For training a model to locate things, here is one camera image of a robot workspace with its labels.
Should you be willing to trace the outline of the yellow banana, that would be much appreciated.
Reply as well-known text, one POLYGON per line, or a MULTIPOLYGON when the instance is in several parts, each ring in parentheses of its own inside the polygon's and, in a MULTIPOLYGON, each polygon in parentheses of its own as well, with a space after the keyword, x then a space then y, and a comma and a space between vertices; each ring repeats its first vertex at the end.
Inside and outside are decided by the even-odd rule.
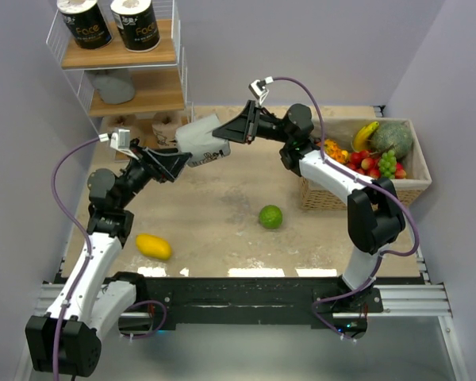
POLYGON ((373 121, 369 125, 362 127, 352 141, 352 148, 355 152, 361 152, 369 149, 369 142, 372 135, 379 128, 379 122, 373 121))

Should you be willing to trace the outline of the green melon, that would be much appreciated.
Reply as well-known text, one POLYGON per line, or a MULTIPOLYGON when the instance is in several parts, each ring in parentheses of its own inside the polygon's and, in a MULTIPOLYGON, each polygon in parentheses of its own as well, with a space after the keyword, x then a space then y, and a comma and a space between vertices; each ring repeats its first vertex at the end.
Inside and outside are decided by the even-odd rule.
POLYGON ((393 150, 396 158, 402 159, 413 146, 413 134, 406 122, 388 121, 372 134, 370 146, 376 152, 393 150))

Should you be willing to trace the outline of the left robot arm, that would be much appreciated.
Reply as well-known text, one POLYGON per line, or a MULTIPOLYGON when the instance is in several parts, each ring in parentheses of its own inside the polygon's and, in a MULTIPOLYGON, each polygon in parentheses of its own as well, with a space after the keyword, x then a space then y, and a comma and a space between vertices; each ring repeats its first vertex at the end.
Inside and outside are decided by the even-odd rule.
POLYGON ((126 310, 160 309, 158 331, 167 318, 162 302, 148 297, 142 275, 117 273, 105 281, 110 265, 122 251, 132 230, 134 215, 127 205, 152 180, 173 183, 190 161, 189 152, 175 148, 152 150, 131 145, 132 157, 115 174, 108 168, 92 172, 87 180, 89 221, 77 224, 84 244, 63 289, 40 316, 32 316, 25 334, 33 367, 61 375, 89 377, 94 373, 107 333, 117 326, 126 310))

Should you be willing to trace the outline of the orange pineapple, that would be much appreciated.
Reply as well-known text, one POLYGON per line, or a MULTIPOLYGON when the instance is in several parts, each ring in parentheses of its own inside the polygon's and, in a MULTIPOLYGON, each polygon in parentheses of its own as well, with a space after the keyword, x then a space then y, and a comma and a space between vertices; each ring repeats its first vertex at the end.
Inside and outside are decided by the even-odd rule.
POLYGON ((349 152, 342 149, 334 140, 326 139, 323 144, 324 153, 340 164, 347 164, 349 152))

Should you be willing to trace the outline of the grey paper roll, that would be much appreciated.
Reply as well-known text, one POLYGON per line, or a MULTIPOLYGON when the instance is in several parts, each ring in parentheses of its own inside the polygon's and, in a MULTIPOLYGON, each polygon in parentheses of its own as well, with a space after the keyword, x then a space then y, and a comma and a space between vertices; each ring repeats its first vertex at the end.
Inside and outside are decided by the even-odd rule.
POLYGON ((136 95, 128 69, 105 69, 88 72, 90 82, 105 104, 118 105, 129 102, 136 95))
POLYGON ((221 122, 218 116, 211 114, 176 130, 178 150, 191 154, 187 162, 189 167, 198 167, 230 155, 229 141, 213 136, 213 131, 219 127, 221 122))

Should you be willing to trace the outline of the green lime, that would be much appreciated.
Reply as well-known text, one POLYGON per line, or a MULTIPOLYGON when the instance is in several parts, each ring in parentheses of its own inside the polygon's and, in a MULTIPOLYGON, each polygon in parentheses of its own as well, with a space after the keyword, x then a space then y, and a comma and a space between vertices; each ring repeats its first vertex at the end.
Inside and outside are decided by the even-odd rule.
POLYGON ((265 229, 278 229, 283 222, 282 211, 278 206, 267 205, 259 212, 259 223, 265 229))

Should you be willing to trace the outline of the black paper roll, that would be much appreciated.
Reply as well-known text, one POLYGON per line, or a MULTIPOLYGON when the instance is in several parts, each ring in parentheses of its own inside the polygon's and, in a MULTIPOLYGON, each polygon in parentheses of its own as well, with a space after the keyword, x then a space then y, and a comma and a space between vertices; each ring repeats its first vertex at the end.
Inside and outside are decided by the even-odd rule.
POLYGON ((156 48, 160 34, 151 0, 114 0, 109 7, 128 51, 148 52, 156 48))
POLYGON ((58 0, 56 5, 80 48, 100 49, 113 39, 97 0, 58 0))

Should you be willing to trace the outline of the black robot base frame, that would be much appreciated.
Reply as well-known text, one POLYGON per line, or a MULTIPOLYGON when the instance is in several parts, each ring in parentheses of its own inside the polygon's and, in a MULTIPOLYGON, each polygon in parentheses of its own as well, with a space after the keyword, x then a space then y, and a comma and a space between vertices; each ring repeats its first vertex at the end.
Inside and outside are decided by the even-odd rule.
POLYGON ((337 278, 106 279, 95 309, 124 334, 180 325, 306 325, 359 339, 373 317, 451 316, 442 285, 420 279, 380 279, 347 295, 337 278))

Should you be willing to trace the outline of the wicker fruit basket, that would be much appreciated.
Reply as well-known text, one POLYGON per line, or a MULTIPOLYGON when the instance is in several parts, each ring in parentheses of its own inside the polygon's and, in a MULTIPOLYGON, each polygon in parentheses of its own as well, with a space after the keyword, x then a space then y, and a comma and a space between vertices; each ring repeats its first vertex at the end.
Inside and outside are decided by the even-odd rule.
MULTIPOLYGON (((376 121, 380 125, 388 123, 402 124, 409 128, 413 144, 409 153, 401 160, 407 172, 406 179, 396 179, 393 184, 399 200, 409 206, 432 183, 415 129, 409 119, 388 117, 324 117, 320 126, 313 119, 313 135, 319 137, 321 130, 327 138, 334 140, 341 148, 350 149, 355 134, 364 126, 376 121)), ((301 208, 304 210, 344 210, 345 205, 339 198, 311 180, 300 179, 301 208)))

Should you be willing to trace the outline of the yellow mango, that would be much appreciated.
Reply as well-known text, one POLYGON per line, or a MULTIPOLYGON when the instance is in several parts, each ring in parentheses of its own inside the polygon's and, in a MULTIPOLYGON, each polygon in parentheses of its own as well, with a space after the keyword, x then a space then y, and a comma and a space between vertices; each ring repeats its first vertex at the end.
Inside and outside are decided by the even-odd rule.
POLYGON ((142 255, 157 260, 169 260, 172 255, 172 248, 166 240, 150 234, 138 234, 136 247, 142 255))

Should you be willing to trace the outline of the red apples cluster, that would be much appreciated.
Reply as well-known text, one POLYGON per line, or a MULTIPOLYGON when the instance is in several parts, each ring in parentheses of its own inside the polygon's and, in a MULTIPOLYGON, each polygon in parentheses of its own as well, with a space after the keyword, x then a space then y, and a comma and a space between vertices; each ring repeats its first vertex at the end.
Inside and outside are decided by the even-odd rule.
MULTIPOLYGON (((361 174, 367 175, 372 179, 381 178, 381 173, 378 169, 378 161, 381 158, 383 152, 379 154, 372 154, 371 152, 364 150, 361 152, 353 152, 348 159, 346 166, 361 174)), ((397 159, 397 171, 394 179, 406 179, 407 172, 404 166, 397 159)))

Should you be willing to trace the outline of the green grapes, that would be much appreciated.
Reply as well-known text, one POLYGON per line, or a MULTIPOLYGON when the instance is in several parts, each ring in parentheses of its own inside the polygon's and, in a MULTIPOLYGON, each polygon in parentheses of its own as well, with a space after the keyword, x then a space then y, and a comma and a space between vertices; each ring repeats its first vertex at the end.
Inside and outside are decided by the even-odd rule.
POLYGON ((397 171, 397 157, 396 152, 390 149, 383 152, 381 158, 378 161, 378 169, 382 177, 388 179, 394 179, 397 171))

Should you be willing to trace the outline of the brown paper roll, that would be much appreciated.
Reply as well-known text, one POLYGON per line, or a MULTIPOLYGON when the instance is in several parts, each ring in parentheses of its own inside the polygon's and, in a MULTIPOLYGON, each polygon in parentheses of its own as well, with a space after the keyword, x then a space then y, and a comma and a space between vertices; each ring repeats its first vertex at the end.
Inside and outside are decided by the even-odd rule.
POLYGON ((184 115, 177 111, 157 112, 152 118, 152 132, 161 148, 176 148, 176 131, 183 125, 184 115))
POLYGON ((138 126, 137 118, 134 114, 108 116, 104 117, 102 122, 106 131, 115 128, 129 129, 132 131, 138 126))

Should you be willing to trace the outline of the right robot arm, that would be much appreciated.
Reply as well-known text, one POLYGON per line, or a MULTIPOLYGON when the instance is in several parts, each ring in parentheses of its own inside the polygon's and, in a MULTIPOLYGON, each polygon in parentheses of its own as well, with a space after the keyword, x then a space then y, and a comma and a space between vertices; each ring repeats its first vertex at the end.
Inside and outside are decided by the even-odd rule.
POLYGON ((241 144, 256 138, 281 142, 279 155, 286 170, 318 183, 346 205, 347 231, 354 248, 341 276, 345 287, 338 291, 337 301, 343 310, 354 312, 366 301, 364 289, 374 281, 380 255, 405 228, 403 210, 389 179, 367 179, 323 156, 313 129, 308 106, 294 104, 278 118, 249 101, 241 114, 212 134, 241 144))

